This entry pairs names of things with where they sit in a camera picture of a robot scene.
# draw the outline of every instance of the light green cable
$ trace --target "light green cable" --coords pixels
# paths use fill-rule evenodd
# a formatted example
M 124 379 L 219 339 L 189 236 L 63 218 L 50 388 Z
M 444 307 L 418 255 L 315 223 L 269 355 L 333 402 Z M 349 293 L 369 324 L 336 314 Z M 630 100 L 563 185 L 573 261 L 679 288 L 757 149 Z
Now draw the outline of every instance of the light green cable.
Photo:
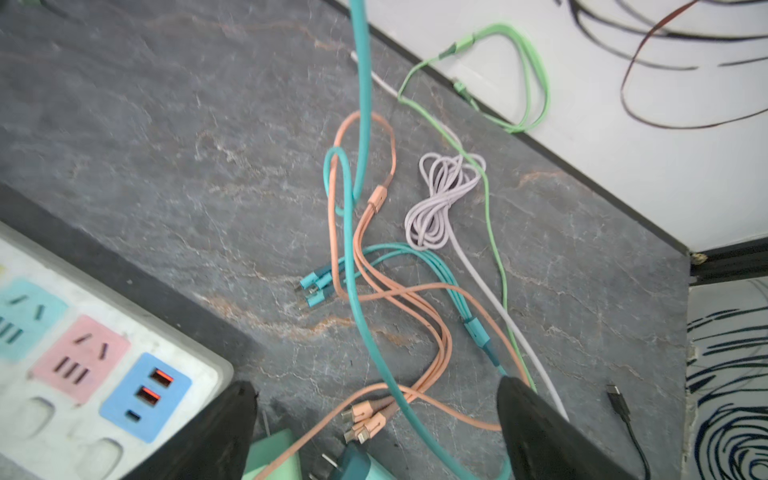
M 520 51 L 521 63 L 523 65 L 524 83 L 525 83 L 525 112 L 523 114 L 523 118 L 520 121 L 520 124 L 518 125 L 509 124 L 508 122 L 505 122 L 490 114 L 483 113 L 483 116 L 489 119 L 490 121 L 492 121 L 493 123 L 497 124 L 498 126 L 502 127 L 509 134 L 526 131 L 530 128 L 533 128 L 539 125 L 541 121 L 544 120 L 544 117 L 546 116 L 549 110 L 549 98 L 550 98 L 549 81 L 548 81 L 546 70 L 544 68 L 544 64 L 541 61 L 541 58 L 539 57 L 538 53 L 536 52 L 536 49 L 533 47 L 533 44 L 526 37 L 524 37 L 523 35 L 520 35 L 516 30 L 514 30 L 513 27 L 509 25 L 504 25 L 504 24 L 490 25 L 487 28 L 482 29 L 480 32 L 469 35 L 468 37 L 457 41 L 437 57 L 419 62 L 416 66 L 411 68 L 411 70 L 406 75 L 406 79 L 403 81 L 399 91 L 397 92 L 397 99 L 401 104 L 408 105 L 410 108 L 419 112 L 448 141 L 448 143 L 452 147 L 454 147 L 481 174 L 482 180 L 483 180 L 483 189 L 485 194 L 485 225 L 486 225 L 486 228 L 488 229 L 488 238 L 490 239 L 493 257 L 496 260 L 496 265 L 498 266 L 498 271 L 502 278 L 502 304 L 504 306 L 504 309 L 508 310 L 509 307 L 508 307 L 508 291 L 507 291 L 508 290 L 507 274 L 504 270 L 504 264 L 502 263 L 502 258 L 498 252 L 498 248 L 496 247 L 496 240 L 494 238 L 493 227 L 491 225 L 490 187 L 488 185 L 488 176 L 486 175 L 485 171 L 480 167 L 480 165 L 477 163 L 477 161 L 475 161 L 475 159 L 472 158 L 472 156 L 469 155 L 469 153 L 467 153 L 467 151 L 465 151 L 464 148 L 447 131 L 445 131 L 442 125 L 429 112 L 427 112 L 427 110 L 424 107 L 422 107 L 416 101 L 402 96 L 402 93 L 406 89 L 406 86 L 408 85 L 408 82 L 410 81 L 411 77 L 418 70 L 424 68 L 426 65 L 433 63 L 434 61 L 442 60 L 443 58 L 446 58 L 448 56 L 455 55 L 461 51 L 464 51 L 470 46 L 472 46 L 477 40 L 481 38 L 485 38 L 490 35 L 506 36 L 507 38 L 512 40 L 512 42 Z M 537 119 L 530 124 L 526 124 L 525 122 L 527 121 L 528 116 L 530 114 L 530 110 L 531 110 L 531 88 L 530 88 L 531 69 L 535 73 L 535 76 L 538 79 L 539 84 L 541 85 L 541 88 L 544 92 L 545 101 L 544 101 L 544 106 L 541 109 L 541 113 L 539 114 Z M 477 102 L 469 94 L 469 92 L 466 91 L 466 88 L 464 87 L 463 84 L 460 84 L 457 82 L 456 84 L 454 84 L 454 88 L 465 100 L 467 100 L 467 102 L 475 110 L 480 111 L 480 107 L 478 106 Z M 518 357 L 522 361 L 523 369 L 525 371 L 525 376 L 528 377 L 528 381 L 531 383 L 531 388 L 534 390 L 534 392 L 537 392 L 536 385 L 534 384 L 533 378 L 531 377 L 531 373 L 528 371 L 528 366 L 525 364 L 525 361 L 523 360 L 523 356 L 518 347 L 518 343 L 517 343 L 517 340 L 515 339 L 515 335 L 512 333 L 512 331 L 509 328 L 507 328 L 507 334 L 509 335 L 509 339 L 512 342 L 512 346 L 515 348 L 515 352 L 518 354 Z

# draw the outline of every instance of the teal plug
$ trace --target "teal plug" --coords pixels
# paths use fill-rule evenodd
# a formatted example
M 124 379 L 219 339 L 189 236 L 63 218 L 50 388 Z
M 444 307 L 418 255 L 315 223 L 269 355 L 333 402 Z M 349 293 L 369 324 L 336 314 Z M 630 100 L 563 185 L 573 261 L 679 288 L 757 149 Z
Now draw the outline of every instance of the teal plug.
M 328 455 L 323 458 L 333 465 L 333 472 L 328 480 L 396 480 L 394 475 L 387 472 L 371 455 L 361 449 L 356 443 L 348 443 L 339 464 Z

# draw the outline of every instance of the green charger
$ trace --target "green charger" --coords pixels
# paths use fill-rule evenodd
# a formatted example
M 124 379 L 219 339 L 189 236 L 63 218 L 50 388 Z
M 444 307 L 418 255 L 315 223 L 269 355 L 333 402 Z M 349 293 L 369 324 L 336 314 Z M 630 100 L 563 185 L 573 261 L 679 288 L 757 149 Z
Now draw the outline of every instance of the green charger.
M 285 429 L 274 435 L 267 433 L 265 439 L 252 443 L 248 450 L 248 458 L 245 461 L 243 480 L 253 480 L 253 477 L 264 470 L 275 458 L 282 455 L 295 441 L 293 433 L 289 429 Z M 285 463 L 266 478 L 267 480 L 301 480 L 299 455 L 291 455 Z
M 396 480 L 394 475 L 387 472 L 371 455 L 361 449 L 356 443 L 349 443 L 344 454 L 334 462 L 328 455 L 323 458 L 333 465 L 333 472 L 328 480 Z

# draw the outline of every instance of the gray marble countertop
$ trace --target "gray marble countertop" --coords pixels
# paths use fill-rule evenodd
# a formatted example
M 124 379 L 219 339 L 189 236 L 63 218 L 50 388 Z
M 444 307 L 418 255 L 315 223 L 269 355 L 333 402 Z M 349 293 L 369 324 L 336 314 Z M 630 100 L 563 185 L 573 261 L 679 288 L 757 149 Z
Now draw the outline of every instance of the gray marble countertop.
M 200 313 L 163 317 L 256 386 L 273 430 L 302 434 L 379 378 L 349 307 L 334 300 L 301 310 L 293 292 L 329 259 L 323 155 L 357 105 L 348 20 L 320 0 L 58 4 L 69 18 L 17 2 L 0 13 L 0 179 L 122 259 L 127 266 L 104 273 L 113 288 L 144 275 L 197 306 Z M 408 62 L 377 41 L 372 49 L 375 69 L 399 84 Z M 450 150 L 417 114 L 374 90 L 374 108 L 396 130 L 399 166 L 366 242 L 404 241 L 403 217 L 427 194 L 419 157 Z M 616 382 L 654 476 L 679 478 L 688 259 L 425 75 L 410 92 L 488 161 L 511 314 L 573 423 L 641 476 L 604 393 Z M 351 157 L 355 137 L 352 129 Z M 388 151 L 375 129 L 369 179 L 389 168 Z M 4 218 L 18 217 L 21 202 L 9 203 Z M 451 215 L 499 291 L 482 192 Z M 440 254 L 481 298 L 451 249 Z M 98 270 L 98 259 L 82 260 Z M 394 259 L 384 270 L 404 284 L 433 280 L 412 260 Z M 157 289 L 145 290 L 146 301 L 134 297 L 157 313 L 152 306 L 164 305 L 151 298 Z M 454 339 L 451 365 L 429 394 L 495 421 L 497 372 L 448 297 L 427 297 Z M 364 310 L 396 377 L 418 378 L 436 351 L 426 331 L 386 302 Z M 414 408 L 467 468 L 483 478 L 498 473 L 500 435 L 420 402 Z M 328 473 L 319 454 L 340 455 L 343 428 L 332 423 L 301 451 L 305 473 Z M 402 415 L 368 446 L 397 478 L 449 476 Z

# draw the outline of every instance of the orange usb port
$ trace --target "orange usb port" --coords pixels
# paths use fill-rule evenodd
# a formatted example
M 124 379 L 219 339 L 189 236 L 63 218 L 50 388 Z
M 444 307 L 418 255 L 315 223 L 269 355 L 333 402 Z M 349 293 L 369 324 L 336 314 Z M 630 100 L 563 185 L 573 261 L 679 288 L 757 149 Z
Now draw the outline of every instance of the orange usb port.
M 139 391 L 136 392 L 136 396 L 152 406 L 155 406 L 157 402 L 160 401 L 160 396 L 145 386 L 141 387 Z
M 168 388 L 170 384 L 174 382 L 174 377 L 158 369 L 155 369 L 154 372 L 152 372 L 152 375 L 149 376 L 149 378 L 153 379 L 155 382 L 161 384 L 165 388 Z

